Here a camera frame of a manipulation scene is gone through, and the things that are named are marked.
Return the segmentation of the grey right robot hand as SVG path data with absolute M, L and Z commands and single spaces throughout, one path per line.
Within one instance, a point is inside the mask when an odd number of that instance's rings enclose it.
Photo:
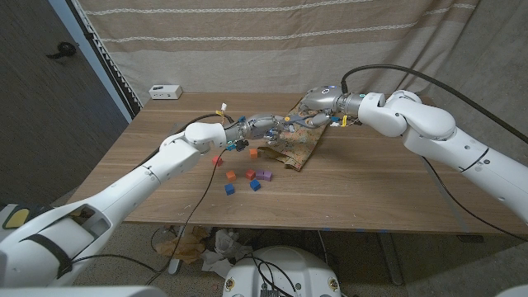
M 299 113 L 307 116 L 304 123 L 309 128 L 325 126 L 336 114 L 346 114 L 346 99 L 339 87 L 315 87 L 300 100 Z

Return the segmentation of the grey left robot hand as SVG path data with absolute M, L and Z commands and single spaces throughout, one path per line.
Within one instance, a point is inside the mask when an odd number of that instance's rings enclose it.
M 264 139 L 269 145 L 274 145 L 282 132 L 289 131 L 285 118 L 272 114 L 252 115 L 236 125 L 238 139 Z

